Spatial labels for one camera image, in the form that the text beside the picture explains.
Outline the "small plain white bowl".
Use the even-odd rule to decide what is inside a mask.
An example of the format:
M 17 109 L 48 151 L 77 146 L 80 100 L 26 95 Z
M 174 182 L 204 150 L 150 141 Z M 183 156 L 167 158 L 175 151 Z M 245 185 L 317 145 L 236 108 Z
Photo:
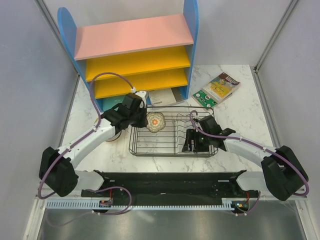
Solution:
M 161 112 L 149 112 L 146 116 L 146 128 L 151 133 L 157 133 L 163 130 L 166 126 L 165 117 Z

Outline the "grey wire dish rack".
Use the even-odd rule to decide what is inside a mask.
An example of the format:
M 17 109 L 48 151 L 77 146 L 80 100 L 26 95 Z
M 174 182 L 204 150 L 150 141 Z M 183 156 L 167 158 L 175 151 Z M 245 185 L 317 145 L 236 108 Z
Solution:
M 214 110 L 205 110 L 200 106 L 148 106 L 147 112 L 160 112 L 164 115 L 165 128 L 152 133 L 147 128 L 132 127 L 129 140 L 129 152 L 139 157 L 184 157 L 209 158 L 218 149 L 212 145 L 210 152 L 182 152 L 187 129 L 194 129 L 189 114 L 197 111 L 194 116 L 200 120 L 206 116 L 214 116 Z

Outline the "beige bird pattern bowl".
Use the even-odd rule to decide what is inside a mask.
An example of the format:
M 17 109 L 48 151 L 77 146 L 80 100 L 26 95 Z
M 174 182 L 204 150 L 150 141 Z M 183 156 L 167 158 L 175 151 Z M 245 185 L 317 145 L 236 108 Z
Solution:
M 121 134 L 122 134 L 121 132 L 117 133 L 115 136 L 107 139 L 106 142 L 113 142 L 113 141 L 117 140 L 121 136 Z

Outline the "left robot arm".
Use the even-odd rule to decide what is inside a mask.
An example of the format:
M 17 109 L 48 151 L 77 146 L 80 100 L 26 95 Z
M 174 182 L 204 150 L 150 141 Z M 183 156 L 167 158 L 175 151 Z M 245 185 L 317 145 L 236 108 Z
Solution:
M 144 128 L 147 121 L 147 92 L 128 93 L 121 103 L 98 116 L 96 125 L 58 149 L 48 147 L 42 153 L 39 178 L 60 197 L 73 190 L 92 190 L 106 196 L 110 185 L 96 171 L 78 171 L 80 162 L 103 142 L 112 139 L 128 126 Z

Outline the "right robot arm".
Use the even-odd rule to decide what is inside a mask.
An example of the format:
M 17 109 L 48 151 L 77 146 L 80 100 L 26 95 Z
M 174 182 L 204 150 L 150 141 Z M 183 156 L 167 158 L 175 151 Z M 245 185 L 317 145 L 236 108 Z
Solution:
M 259 191 L 269 192 L 276 199 L 286 201 L 292 195 L 306 197 L 309 194 L 309 177 L 290 147 L 262 145 L 233 129 L 222 129 L 212 115 L 198 118 L 195 110 L 189 113 L 189 120 L 198 143 L 239 155 L 262 169 L 239 172 L 235 181 L 229 184 L 233 196 Z

